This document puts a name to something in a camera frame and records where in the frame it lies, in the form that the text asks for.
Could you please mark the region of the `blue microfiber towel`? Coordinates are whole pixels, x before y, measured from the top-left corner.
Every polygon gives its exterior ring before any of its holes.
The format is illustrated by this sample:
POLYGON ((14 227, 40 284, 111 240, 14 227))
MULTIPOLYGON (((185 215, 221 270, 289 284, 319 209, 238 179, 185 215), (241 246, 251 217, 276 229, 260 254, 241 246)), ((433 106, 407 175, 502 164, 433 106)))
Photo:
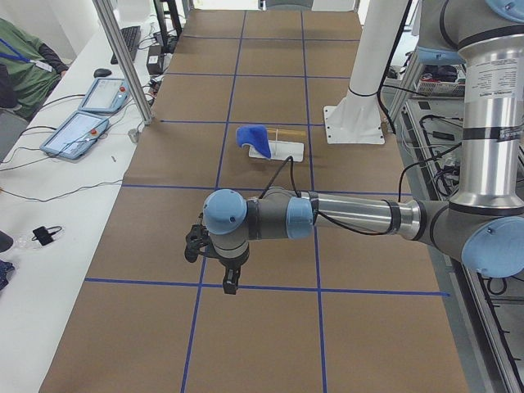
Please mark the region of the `blue microfiber towel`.
POLYGON ((239 147, 253 147, 266 159, 272 157, 268 130, 262 124, 243 125, 239 127, 236 131, 236 142, 239 147))

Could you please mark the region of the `white towel rack base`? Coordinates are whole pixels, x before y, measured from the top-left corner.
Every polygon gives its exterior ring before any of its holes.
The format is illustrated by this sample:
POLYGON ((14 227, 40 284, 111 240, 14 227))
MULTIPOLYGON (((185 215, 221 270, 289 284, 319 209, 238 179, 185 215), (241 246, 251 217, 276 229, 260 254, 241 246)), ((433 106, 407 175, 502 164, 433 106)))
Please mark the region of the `white towel rack base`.
POLYGON ((302 162, 304 149, 305 145, 302 142, 269 141, 270 160, 285 160, 292 156, 295 162, 302 162))

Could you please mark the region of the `right wooden rack rod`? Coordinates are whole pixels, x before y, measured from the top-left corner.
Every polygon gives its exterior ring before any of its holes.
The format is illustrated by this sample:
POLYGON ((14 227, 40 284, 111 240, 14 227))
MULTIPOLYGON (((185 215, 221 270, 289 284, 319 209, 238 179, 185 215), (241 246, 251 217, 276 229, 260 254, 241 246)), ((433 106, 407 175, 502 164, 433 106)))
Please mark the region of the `right wooden rack rod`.
POLYGON ((276 128, 267 128, 268 132, 273 132, 273 133, 284 133, 284 134, 289 134, 289 135, 300 135, 300 134, 304 134, 305 131, 303 130, 294 130, 294 129, 276 129, 276 128))

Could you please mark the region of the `lower teach pendant tablet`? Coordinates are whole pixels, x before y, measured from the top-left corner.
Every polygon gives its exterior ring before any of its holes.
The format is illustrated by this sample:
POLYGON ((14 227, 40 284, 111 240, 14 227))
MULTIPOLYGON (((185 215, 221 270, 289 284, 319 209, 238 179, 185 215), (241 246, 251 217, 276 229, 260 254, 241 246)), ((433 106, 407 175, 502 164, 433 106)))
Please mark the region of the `lower teach pendant tablet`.
POLYGON ((106 132, 109 119, 75 111, 40 146, 51 157, 78 160, 106 132))

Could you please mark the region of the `teach pendant tablet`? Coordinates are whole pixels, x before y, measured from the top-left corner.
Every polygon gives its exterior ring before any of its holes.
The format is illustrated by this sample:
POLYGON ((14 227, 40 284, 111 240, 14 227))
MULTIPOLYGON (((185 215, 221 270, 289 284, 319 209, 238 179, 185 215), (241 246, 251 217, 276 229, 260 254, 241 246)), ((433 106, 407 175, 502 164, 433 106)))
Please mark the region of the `teach pendant tablet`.
POLYGON ((51 157, 78 160, 106 132, 109 119, 75 111, 40 146, 51 157))
POLYGON ((125 79, 95 78, 79 104, 79 110, 95 114, 114 114, 126 103, 128 89, 125 79))

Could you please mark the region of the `upper teach pendant tablet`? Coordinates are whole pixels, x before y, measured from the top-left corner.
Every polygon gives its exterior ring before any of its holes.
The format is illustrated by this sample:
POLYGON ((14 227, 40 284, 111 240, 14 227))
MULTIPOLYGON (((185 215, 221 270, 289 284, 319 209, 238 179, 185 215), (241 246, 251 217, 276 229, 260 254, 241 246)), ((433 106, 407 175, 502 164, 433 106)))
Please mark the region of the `upper teach pendant tablet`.
POLYGON ((128 89, 125 79, 95 78, 79 104, 79 110, 95 114, 114 114, 126 103, 128 89))

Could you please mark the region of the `black power adapter box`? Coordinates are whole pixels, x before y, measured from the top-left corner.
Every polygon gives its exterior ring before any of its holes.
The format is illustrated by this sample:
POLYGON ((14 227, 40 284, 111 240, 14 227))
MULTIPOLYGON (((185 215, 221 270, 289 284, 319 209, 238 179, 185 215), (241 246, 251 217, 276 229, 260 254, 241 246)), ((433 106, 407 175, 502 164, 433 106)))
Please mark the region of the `black power adapter box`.
POLYGON ((161 75, 164 72, 164 59, 162 46, 160 44, 151 45, 147 52, 147 71, 149 75, 161 75))

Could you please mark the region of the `black computer mouse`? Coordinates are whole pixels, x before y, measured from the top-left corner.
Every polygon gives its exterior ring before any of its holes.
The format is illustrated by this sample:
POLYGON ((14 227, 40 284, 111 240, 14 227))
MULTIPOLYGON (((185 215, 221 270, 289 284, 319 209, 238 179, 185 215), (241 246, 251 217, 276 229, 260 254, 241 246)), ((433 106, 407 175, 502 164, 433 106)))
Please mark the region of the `black computer mouse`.
POLYGON ((93 77, 94 78, 105 78, 112 75, 112 71, 106 68, 98 68, 94 70, 93 77))

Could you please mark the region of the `black keyboard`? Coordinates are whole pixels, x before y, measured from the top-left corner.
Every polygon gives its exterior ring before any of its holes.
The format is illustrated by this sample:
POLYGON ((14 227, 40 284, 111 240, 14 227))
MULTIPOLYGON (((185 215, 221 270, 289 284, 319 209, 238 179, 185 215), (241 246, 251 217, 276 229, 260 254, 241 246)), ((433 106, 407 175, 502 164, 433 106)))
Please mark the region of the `black keyboard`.
POLYGON ((138 51, 138 45, 141 39, 141 27, 139 25, 124 27, 120 30, 124 44, 129 51, 131 60, 134 61, 138 51))

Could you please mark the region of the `person in green shirt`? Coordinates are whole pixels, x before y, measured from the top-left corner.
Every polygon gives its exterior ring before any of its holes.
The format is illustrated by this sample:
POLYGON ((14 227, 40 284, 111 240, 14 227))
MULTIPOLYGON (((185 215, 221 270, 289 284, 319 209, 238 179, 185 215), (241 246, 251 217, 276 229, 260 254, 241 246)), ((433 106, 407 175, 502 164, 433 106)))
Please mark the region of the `person in green shirt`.
POLYGON ((32 120, 69 66, 40 38, 1 20, 1 108, 32 120))

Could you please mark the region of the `white plastic basket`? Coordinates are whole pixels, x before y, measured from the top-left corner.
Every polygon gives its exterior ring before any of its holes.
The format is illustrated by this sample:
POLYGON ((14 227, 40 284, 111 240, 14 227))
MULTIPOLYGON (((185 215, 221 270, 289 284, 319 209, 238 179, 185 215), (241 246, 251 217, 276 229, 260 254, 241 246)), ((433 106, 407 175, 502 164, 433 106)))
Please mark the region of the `white plastic basket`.
POLYGON ((465 84, 420 79, 416 91, 426 97, 464 97, 465 84))

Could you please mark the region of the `aluminium frame post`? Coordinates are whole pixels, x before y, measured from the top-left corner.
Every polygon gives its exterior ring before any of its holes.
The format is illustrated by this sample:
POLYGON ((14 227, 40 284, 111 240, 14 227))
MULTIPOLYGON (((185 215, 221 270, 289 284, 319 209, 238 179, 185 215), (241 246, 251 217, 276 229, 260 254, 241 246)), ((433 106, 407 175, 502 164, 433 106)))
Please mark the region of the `aluminium frame post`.
POLYGON ((153 119, 151 108, 147 103, 138 74, 135 70, 129 50, 124 42, 120 27, 115 18, 111 2, 109 0, 93 0, 98 18, 106 34, 111 50, 115 54, 118 65, 127 81, 129 91, 134 99, 143 123, 148 126, 153 119))

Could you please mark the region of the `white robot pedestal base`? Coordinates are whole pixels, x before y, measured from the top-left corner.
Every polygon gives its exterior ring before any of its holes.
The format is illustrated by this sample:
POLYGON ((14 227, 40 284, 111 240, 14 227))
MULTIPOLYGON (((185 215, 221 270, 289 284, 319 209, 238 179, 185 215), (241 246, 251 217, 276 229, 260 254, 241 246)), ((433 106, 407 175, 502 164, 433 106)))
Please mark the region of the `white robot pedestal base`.
POLYGON ((378 98, 410 7, 408 0, 369 3, 347 94, 323 108, 329 144, 385 143, 378 98))

